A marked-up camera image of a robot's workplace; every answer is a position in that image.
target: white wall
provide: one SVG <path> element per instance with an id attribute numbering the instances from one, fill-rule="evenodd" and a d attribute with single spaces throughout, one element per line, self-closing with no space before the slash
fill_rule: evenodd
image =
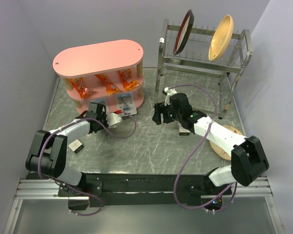
<path id="1" fill-rule="evenodd" d="M 216 27 L 231 14 L 235 30 L 256 26 L 269 0 L 19 0 L 48 54 L 74 46 L 131 39 L 144 49 L 144 67 L 157 67 L 163 20 L 181 23 L 189 9 L 198 27 Z"/>
<path id="2" fill-rule="evenodd" d="M 51 60 L 14 0 L 0 0 L 0 234 L 55 83 Z"/>
<path id="3" fill-rule="evenodd" d="M 293 0 L 271 0 L 251 38 L 254 55 L 236 101 L 248 136 L 263 143 L 274 199 L 293 234 Z"/>

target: stainless steel dish rack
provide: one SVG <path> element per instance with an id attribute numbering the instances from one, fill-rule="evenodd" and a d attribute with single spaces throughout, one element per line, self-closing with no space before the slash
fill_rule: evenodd
<path id="1" fill-rule="evenodd" d="M 243 30 L 241 34 L 237 31 L 231 37 L 230 44 L 223 56 L 215 61 L 209 61 L 208 52 L 212 36 L 215 28 L 192 28 L 187 44 L 182 53 L 174 56 L 173 47 L 180 26 L 168 24 L 168 20 L 164 20 L 159 53 L 157 78 L 155 85 L 155 103 L 159 102 L 159 90 L 163 71 L 177 71 L 182 73 L 196 74 L 201 77 L 212 77 L 219 79 L 219 100 L 217 113 L 222 119 L 226 111 L 229 109 L 233 99 L 236 86 L 248 65 L 252 56 L 252 44 L 249 30 Z M 230 93 L 224 108 L 222 108 L 223 81 L 228 74 L 236 74 Z"/>

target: yellow plate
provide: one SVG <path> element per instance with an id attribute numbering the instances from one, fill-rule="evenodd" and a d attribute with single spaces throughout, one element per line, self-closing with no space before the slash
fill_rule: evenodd
<path id="1" fill-rule="evenodd" d="M 226 51 L 234 28 L 233 18 L 226 15 L 219 23 L 209 47 L 209 60 L 219 59 Z"/>
<path id="2" fill-rule="evenodd" d="M 235 127 L 229 126 L 229 125 L 223 125 L 223 127 L 229 129 L 230 131 L 237 133 L 239 135 L 242 135 L 242 132 L 240 132 L 239 130 L 237 130 Z M 220 148 L 218 145 L 214 144 L 213 142 L 209 142 L 210 146 L 212 147 L 212 149 L 223 159 L 225 160 L 231 160 L 231 157 L 222 149 Z"/>

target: orange snack bag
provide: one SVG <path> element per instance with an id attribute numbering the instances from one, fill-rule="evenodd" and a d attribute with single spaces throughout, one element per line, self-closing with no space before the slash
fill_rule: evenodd
<path id="1" fill-rule="evenodd" d="M 90 94 L 90 92 L 93 91 L 93 89 L 88 89 L 86 87 L 83 78 L 69 79 L 69 81 L 74 86 L 74 88 L 77 90 L 81 99 L 84 99 L 85 97 L 87 97 Z"/>
<path id="2" fill-rule="evenodd" d="M 101 74 L 96 74 L 95 75 L 100 81 L 102 81 L 103 84 L 106 85 L 106 92 L 110 95 L 113 93 L 118 92 L 120 89 L 113 84 L 113 82 L 111 81 L 111 79 L 108 77 L 107 74 L 105 73 L 101 73 Z"/>
<path id="3" fill-rule="evenodd" d="M 139 83 L 135 79 L 132 79 L 130 69 L 119 70 L 118 74 L 126 91 L 130 91 L 139 86 Z"/>

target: black metal base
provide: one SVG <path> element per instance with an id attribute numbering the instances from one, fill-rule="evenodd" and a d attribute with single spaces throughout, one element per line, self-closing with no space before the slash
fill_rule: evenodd
<path id="1" fill-rule="evenodd" d="M 173 186 L 176 175 L 137 174 L 85 174 L 89 188 L 105 205 L 175 204 Z M 181 203 L 201 205 L 202 195 L 217 195 L 226 185 L 215 187 L 205 175 L 182 175 L 178 182 L 178 199 Z M 59 196 L 75 196 L 59 190 Z M 90 207 L 98 207 L 96 199 L 90 199 Z"/>

